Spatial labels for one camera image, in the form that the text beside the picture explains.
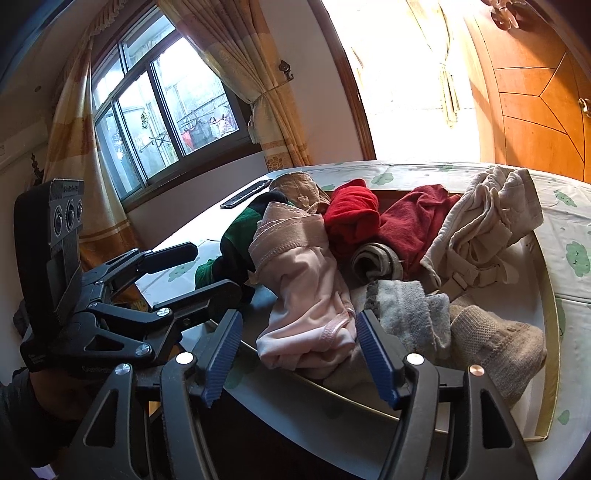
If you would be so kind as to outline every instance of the decorative ornament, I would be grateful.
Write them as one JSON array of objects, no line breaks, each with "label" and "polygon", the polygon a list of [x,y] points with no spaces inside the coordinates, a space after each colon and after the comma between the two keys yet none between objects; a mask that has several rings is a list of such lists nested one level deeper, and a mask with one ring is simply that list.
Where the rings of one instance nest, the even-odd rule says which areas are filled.
[{"label": "decorative ornament", "polygon": [[491,18],[497,27],[507,31],[511,27],[519,28],[513,6],[513,0],[480,0],[483,4],[492,8]]}]

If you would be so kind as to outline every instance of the orange curtain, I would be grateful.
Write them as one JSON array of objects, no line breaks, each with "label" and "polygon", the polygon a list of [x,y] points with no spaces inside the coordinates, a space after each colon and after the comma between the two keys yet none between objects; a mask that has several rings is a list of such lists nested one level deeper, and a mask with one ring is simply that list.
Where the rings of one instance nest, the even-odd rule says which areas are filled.
[{"label": "orange curtain", "polygon": [[252,105],[249,131],[269,170],[312,164],[293,93],[258,0],[156,0],[205,63]]},{"label": "orange curtain", "polygon": [[[80,259],[85,270],[139,245],[96,141],[92,115],[90,62],[93,37],[110,25],[126,0],[111,0],[85,31],[73,56],[54,114],[44,181],[82,179],[85,183]],[[137,299],[134,291],[127,300]]]}]

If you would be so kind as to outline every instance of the dark red cloth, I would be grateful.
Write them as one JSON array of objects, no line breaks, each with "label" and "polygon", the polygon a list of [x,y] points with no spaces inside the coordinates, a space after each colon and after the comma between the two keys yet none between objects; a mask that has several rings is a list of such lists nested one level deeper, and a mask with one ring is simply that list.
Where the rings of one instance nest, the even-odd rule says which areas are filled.
[{"label": "dark red cloth", "polygon": [[379,232],[372,241],[396,252],[408,278],[419,270],[419,262],[459,199],[459,195],[450,197],[441,185],[417,187],[382,214]]}]

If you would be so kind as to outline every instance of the wooden door frame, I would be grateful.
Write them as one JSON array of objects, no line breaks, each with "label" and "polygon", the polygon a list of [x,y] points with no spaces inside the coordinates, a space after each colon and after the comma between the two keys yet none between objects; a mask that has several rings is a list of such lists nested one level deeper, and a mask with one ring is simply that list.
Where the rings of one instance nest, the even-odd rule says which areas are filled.
[{"label": "wooden door frame", "polygon": [[347,97],[349,108],[353,115],[353,123],[357,130],[357,138],[359,139],[363,160],[376,160],[374,141],[369,130],[368,118],[365,114],[357,81],[355,80],[355,75],[349,64],[343,44],[340,42],[339,35],[322,0],[308,0],[308,4],[322,30],[322,34],[329,46],[330,54],[335,61],[336,69],[339,72],[340,81],[343,84],[345,96]]}]

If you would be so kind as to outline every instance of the green cloth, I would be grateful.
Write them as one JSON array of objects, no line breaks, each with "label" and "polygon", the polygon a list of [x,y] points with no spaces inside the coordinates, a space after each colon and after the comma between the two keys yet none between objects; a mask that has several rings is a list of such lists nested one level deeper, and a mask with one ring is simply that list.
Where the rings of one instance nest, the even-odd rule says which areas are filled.
[{"label": "green cloth", "polygon": [[248,247],[255,236],[257,223],[262,220],[270,202],[289,203],[281,192],[266,192],[256,197],[223,234],[220,241],[221,256],[197,268],[196,290],[227,279],[242,287],[243,302],[251,301],[254,289],[244,285],[248,280],[248,272],[255,271]]}]

